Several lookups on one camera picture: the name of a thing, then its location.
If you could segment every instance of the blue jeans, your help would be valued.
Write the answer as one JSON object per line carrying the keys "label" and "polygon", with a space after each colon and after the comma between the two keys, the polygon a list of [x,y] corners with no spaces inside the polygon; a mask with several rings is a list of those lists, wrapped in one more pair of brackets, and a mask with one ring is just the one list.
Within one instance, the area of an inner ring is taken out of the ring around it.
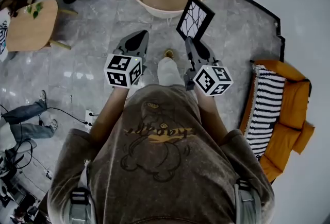
{"label": "blue jeans", "polygon": [[12,111],[3,114],[2,117],[10,124],[10,130],[13,133],[16,142],[21,139],[44,139],[51,138],[54,135],[54,130],[51,126],[40,126],[35,124],[22,124],[32,117],[38,116],[47,110],[46,102],[39,99],[32,105],[21,106]]}

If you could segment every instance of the picture frame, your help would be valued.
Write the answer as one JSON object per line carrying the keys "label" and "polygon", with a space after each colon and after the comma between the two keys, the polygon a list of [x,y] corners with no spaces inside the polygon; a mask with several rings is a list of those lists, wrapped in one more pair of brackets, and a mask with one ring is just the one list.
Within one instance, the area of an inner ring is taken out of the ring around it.
{"label": "picture frame", "polygon": [[199,0],[188,0],[176,31],[186,40],[200,40],[212,21],[215,13]]}

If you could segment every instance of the orange couch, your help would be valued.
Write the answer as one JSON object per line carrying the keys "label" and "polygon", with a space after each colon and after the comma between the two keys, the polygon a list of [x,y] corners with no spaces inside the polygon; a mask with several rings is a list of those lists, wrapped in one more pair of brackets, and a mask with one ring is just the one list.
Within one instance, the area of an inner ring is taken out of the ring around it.
{"label": "orange couch", "polygon": [[[283,173],[291,150],[301,154],[314,133],[314,126],[306,119],[310,81],[298,70],[280,61],[260,60],[255,65],[263,65],[285,77],[280,115],[260,164],[270,182]],[[243,134],[250,115],[253,93],[250,92],[241,124]]]}

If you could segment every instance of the white shirt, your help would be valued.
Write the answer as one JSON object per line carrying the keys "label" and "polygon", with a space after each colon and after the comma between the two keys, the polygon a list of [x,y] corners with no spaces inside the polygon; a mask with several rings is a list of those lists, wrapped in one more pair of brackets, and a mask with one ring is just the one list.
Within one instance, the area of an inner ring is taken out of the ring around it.
{"label": "white shirt", "polygon": [[16,145],[14,135],[10,130],[10,125],[0,114],[0,152],[9,150]]}

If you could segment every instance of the sneaker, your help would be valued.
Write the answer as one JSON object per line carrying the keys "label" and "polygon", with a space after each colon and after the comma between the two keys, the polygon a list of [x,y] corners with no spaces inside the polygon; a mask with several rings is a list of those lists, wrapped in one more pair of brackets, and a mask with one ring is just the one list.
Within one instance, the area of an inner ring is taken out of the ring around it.
{"label": "sneaker", "polygon": [[174,59],[174,53],[173,53],[173,50],[172,49],[166,49],[165,50],[165,53],[164,53],[164,56],[165,57],[169,57],[171,58],[172,60]]}
{"label": "sneaker", "polygon": [[51,123],[50,126],[52,127],[53,131],[56,131],[56,129],[57,129],[57,121],[55,119],[52,120],[52,123]]}
{"label": "sneaker", "polygon": [[39,96],[42,101],[46,101],[47,97],[46,97],[46,92],[44,90],[40,92]]}

